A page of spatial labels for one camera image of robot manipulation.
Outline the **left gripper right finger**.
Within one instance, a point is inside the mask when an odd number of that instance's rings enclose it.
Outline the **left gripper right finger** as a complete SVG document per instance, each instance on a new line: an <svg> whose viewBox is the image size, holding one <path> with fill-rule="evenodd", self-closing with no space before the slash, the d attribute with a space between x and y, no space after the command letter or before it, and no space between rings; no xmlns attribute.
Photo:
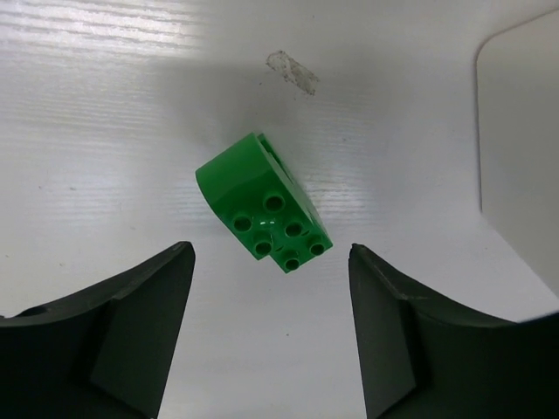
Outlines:
<svg viewBox="0 0 559 419"><path fill-rule="evenodd" d="M556 314L479 312L361 244L349 253L349 289L367 417L557 417Z"/></svg>

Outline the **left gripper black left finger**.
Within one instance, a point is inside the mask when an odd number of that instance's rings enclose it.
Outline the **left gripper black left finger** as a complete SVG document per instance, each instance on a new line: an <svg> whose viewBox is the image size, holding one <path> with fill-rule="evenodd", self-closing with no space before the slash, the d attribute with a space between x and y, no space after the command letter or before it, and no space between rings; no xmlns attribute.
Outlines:
<svg viewBox="0 0 559 419"><path fill-rule="evenodd" d="M1 320L4 418L156 418L196 254L182 241Z"/></svg>

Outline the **dark green lego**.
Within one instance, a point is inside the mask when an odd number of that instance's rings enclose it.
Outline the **dark green lego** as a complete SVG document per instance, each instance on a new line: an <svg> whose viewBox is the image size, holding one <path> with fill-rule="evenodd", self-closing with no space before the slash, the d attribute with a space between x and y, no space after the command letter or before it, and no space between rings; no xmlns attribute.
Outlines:
<svg viewBox="0 0 559 419"><path fill-rule="evenodd" d="M195 172L211 210L257 259L285 273L333 247L309 197L264 134L248 134Z"/></svg>

